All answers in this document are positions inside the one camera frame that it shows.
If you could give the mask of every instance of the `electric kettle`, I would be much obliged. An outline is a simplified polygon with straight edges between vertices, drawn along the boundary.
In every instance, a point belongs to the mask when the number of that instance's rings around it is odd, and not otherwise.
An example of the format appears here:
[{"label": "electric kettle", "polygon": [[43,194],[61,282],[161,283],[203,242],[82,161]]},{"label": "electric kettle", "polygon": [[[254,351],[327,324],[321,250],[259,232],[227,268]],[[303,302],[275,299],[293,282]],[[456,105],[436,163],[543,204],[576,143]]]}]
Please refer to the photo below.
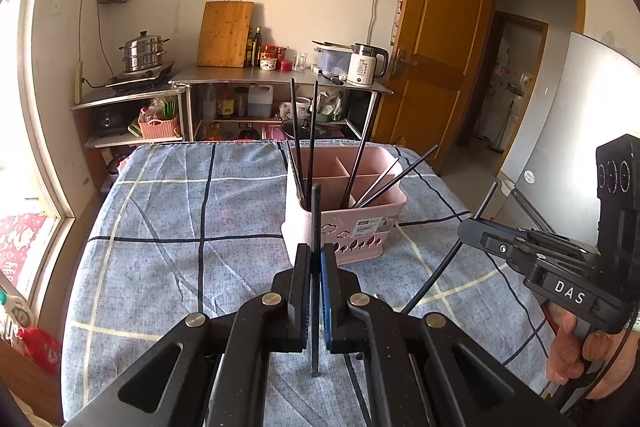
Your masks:
[{"label": "electric kettle", "polygon": [[[351,49],[353,53],[349,61],[348,83],[357,86],[370,86],[375,78],[385,75],[389,65],[389,54],[386,50],[366,44],[354,44]],[[380,73],[376,74],[379,55],[383,58],[383,64]]]}]

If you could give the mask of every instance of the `wooden cutting board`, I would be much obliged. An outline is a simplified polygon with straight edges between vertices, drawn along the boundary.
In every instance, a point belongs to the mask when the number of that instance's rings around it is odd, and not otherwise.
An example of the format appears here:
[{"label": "wooden cutting board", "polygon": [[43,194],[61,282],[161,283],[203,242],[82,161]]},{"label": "wooden cutting board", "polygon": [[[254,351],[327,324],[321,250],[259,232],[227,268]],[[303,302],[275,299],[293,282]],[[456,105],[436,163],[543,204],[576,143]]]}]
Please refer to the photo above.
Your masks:
[{"label": "wooden cutting board", "polygon": [[244,66],[253,10],[252,2],[212,1],[204,5],[198,42],[199,66]]}]

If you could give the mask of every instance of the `red patterned rug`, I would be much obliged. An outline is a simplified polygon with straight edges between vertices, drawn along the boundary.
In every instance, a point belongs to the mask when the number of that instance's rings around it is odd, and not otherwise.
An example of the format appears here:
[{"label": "red patterned rug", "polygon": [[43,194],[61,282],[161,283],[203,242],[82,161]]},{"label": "red patterned rug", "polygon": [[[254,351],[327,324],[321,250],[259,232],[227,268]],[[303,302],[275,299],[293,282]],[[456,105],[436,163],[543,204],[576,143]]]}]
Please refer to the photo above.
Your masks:
[{"label": "red patterned rug", "polygon": [[22,214],[0,219],[0,270],[14,285],[24,267],[27,253],[46,214]]}]

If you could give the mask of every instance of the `white bottle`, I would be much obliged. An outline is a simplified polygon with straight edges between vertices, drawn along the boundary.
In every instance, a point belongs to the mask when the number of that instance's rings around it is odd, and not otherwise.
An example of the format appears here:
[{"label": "white bottle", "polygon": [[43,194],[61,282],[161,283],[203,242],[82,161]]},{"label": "white bottle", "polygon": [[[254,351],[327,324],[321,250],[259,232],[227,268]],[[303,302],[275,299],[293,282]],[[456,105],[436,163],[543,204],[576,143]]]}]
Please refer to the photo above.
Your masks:
[{"label": "white bottle", "polygon": [[22,297],[7,295],[7,293],[0,288],[0,305],[2,305],[4,312],[9,316],[11,321],[18,327],[28,328],[33,326],[33,313]]}]

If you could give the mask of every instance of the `silver screw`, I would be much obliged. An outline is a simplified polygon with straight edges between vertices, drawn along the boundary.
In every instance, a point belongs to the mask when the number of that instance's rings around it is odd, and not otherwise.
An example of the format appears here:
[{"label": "silver screw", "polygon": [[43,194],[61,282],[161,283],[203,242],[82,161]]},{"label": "silver screw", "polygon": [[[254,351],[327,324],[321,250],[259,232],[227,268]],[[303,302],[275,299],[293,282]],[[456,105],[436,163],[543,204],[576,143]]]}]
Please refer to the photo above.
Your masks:
[{"label": "silver screw", "polygon": [[202,313],[190,313],[184,321],[187,323],[188,327],[197,328],[203,325],[205,320],[206,317]]},{"label": "silver screw", "polygon": [[265,293],[262,296],[262,304],[265,306],[275,306],[282,302],[282,296],[276,292]]},{"label": "silver screw", "polygon": [[447,317],[441,313],[430,313],[426,316],[425,320],[427,326],[439,330],[447,324]]},{"label": "silver screw", "polygon": [[366,306],[369,301],[369,296],[366,293],[354,293],[349,297],[349,302],[354,306]]}]

